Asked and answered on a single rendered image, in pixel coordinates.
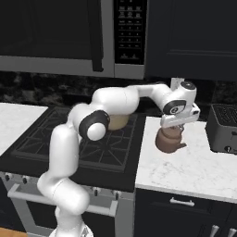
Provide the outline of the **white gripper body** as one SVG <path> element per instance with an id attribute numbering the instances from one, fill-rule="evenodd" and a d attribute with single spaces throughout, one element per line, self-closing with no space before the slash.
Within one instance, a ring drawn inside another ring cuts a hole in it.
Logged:
<path id="1" fill-rule="evenodd" d="M 163 115 L 160 120 L 160 126 L 162 128 L 169 128 L 179 126 L 188 123 L 192 120 L 191 114 L 177 114 L 177 115 Z"/>

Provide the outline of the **brown kettle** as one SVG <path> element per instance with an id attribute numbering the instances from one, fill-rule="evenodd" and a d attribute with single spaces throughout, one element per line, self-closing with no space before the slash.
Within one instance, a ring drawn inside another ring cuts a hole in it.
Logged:
<path id="1" fill-rule="evenodd" d="M 163 153 L 171 154 L 186 146 L 182 142 L 182 132 L 179 126 L 160 128 L 156 134 L 155 145 Z"/>

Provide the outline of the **grey toaster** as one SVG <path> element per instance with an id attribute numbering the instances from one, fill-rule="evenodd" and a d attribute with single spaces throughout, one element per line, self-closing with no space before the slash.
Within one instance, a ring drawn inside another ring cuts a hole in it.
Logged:
<path id="1" fill-rule="evenodd" d="M 206 136 L 211 151 L 237 155 L 237 106 L 213 104 L 206 123 Z"/>

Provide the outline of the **beige pot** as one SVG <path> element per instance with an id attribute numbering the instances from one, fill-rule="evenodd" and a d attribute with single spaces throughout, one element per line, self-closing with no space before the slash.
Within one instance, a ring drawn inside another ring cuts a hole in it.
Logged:
<path id="1" fill-rule="evenodd" d="M 129 121 L 129 117 L 129 115 L 110 115 L 108 129 L 110 131 L 115 131 L 124 128 Z"/>

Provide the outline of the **black gas hob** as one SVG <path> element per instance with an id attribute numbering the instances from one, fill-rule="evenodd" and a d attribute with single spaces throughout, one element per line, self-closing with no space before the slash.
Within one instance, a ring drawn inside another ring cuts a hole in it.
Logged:
<path id="1" fill-rule="evenodd" d="M 55 126 L 67 121 L 69 110 L 50 107 L 0 157 L 0 171 L 40 177 L 48 170 L 49 140 Z M 133 114 L 128 124 L 97 142 L 80 144 L 78 184 L 132 192 L 143 140 L 145 115 Z"/>

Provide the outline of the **dark navy drawer front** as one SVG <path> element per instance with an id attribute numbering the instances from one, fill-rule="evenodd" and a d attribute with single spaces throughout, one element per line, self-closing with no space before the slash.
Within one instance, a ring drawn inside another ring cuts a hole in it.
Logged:
<path id="1" fill-rule="evenodd" d="M 194 206 L 183 206 L 171 204 L 169 200 L 174 197 L 180 201 L 192 200 Z M 227 219 L 234 207 L 234 204 L 221 202 L 200 197 L 187 196 L 175 193 L 163 193 L 158 191 L 151 191 L 145 189 L 136 190 L 136 199 L 142 202 L 142 207 L 155 206 L 164 207 L 171 210 L 180 210 L 182 212 L 196 213 L 200 215 L 207 215 L 213 218 Z"/>

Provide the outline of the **silver black microwave oven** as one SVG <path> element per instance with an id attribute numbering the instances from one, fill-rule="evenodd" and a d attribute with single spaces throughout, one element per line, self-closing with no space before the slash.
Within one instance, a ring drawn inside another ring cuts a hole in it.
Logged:
<path id="1" fill-rule="evenodd" d="M 87 0 L 0 0 L 0 70 L 142 79 L 147 0 L 101 0 L 102 72 Z"/>

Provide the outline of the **silver oven door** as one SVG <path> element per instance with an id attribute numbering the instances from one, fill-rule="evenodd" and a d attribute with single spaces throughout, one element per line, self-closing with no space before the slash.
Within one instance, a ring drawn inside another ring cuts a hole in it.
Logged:
<path id="1" fill-rule="evenodd" d="M 10 183 L 7 191 L 13 186 L 14 182 Z M 39 191 L 35 185 L 31 188 L 24 188 L 20 185 L 19 189 L 22 193 L 38 194 Z M 115 198 L 98 195 L 94 196 L 93 192 L 90 194 L 90 205 L 109 207 L 112 200 Z M 56 228 L 56 206 L 34 203 L 31 201 L 20 200 L 17 198 L 10 198 L 14 207 L 19 214 L 20 220 L 25 231 L 29 237 L 48 237 L 50 233 Z M 85 224 L 92 230 L 94 237 L 121 237 L 119 233 L 119 202 L 116 216 L 109 217 L 89 212 L 82 214 L 82 219 Z"/>

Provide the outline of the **dark navy base cupboard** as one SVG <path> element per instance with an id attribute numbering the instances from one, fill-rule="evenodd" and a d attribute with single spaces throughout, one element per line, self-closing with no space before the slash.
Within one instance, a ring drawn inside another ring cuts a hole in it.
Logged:
<path id="1" fill-rule="evenodd" d="M 19 215 L 11 201 L 7 197 L 6 187 L 0 178 L 0 227 L 25 232 Z"/>

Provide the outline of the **white wall socket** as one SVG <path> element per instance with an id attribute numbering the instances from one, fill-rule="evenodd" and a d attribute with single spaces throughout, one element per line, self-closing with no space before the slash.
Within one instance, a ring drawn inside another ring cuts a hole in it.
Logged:
<path id="1" fill-rule="evenodd" d="M 170 81 L 170 89 L 172 91 L 176 90 L 182 81 L 183 81 L 183 78 L 172 78 Z"/>

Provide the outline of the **dark navy wall cupboard door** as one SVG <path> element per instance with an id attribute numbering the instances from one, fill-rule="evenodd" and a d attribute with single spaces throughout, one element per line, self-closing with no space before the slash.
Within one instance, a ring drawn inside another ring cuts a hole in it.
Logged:
<path id="1" fill-rule="evenodd" d="M 237 81 L 237 0 L 149 0 L 145 75 Z"/>

